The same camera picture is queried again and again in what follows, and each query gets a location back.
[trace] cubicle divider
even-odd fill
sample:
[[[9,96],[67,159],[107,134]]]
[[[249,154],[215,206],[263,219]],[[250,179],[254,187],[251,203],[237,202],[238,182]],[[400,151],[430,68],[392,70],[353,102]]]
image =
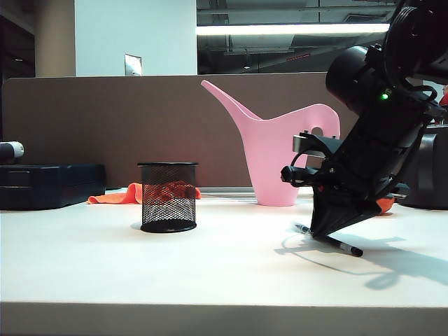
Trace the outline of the cubicle divider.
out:
[[[344,138],[357,116],[327,92],[325,77],[14,78],[3,85],[3,139],[24,145],[24,164],[104,164],[110,188],[140,181],[137,163],[151,161],[198,162],[198,186],[250,186],[238,129],[201,81],[263,119],[327,104],[339,114]]]

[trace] ceiling light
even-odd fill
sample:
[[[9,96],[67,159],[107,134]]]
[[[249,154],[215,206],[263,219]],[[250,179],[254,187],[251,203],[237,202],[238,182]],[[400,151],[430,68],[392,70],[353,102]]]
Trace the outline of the ceiling light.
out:
[[[243,26],[199,26],[196,35],[288,35],[369,34],[389,30],[386,23],[261,24]]]

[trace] white wall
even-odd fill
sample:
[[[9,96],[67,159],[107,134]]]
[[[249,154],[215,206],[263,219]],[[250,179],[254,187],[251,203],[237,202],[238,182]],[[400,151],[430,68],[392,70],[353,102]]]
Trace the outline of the white wall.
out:
[[[143,75],[197,74],[196,0],[75,0],[76,75],[123,76],[124,54]]]

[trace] black marker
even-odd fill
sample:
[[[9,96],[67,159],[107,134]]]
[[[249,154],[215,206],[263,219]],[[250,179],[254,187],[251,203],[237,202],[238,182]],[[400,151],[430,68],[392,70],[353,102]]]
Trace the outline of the black marker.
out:
[[[299,232],[305,234],[305,235],[311,235],[311,231],[309,230],[309,227],[303,225],[303,224],[294,224],[294,226],[299,230]],[[347,252],[355,257],[361,257],[363,255],[363,250],[360,248],[357,248],[352,245],[348,245],[346,243],[343,243],[342,241],[339,241],[337,239],[334,239],[329,236],[317,236],[313,237],[315,240],[327,243],[331,246],[337,247],[338,249],[343,250],[344,252]]]

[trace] orange towel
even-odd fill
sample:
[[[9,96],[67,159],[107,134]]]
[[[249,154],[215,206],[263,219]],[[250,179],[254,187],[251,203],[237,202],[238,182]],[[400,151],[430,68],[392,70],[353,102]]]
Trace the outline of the orange towel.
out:
[[[381,214],[384,214],[385,212],[389,211],[391,207],[393,206],[393,203],[395,203],[395,198],[381,198],[377,200],[377,204],[381,208]]]
[[[151,192],[164,200],[171,199],[173,196],[181,196],[181,192],[185,192],[184,183],[167,183],[166,185],[155,186]],[[201,192],[195,189],[196,199],[201,198]],[[141,204],[142,203],[142,185],[140,183],[131,183],[127,187],[127,192],[116,192],[113,194],[90,196],[87,200],[88,204],[109,203],[109,204]]]

